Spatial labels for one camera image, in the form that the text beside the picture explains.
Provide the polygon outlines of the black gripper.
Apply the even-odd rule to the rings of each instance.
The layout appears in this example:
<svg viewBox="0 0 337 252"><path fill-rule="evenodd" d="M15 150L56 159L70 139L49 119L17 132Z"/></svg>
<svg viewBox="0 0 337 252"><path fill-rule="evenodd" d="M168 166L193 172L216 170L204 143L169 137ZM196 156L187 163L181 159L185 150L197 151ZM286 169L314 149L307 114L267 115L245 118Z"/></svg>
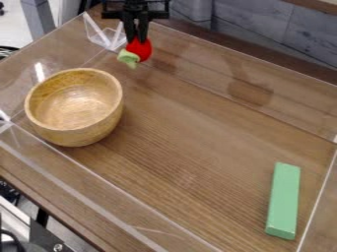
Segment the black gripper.
<svg viewBox="0 0 337 252"><path fill-rule="evenodd" d="M129 14L145 13L137 16L137 39L140 43L144 43L146 40L148 18L167 19L169 17L169 2L171 0L101 0L101 17L104 19L122 18L125 39L132 42L134 23Z"/></svg>

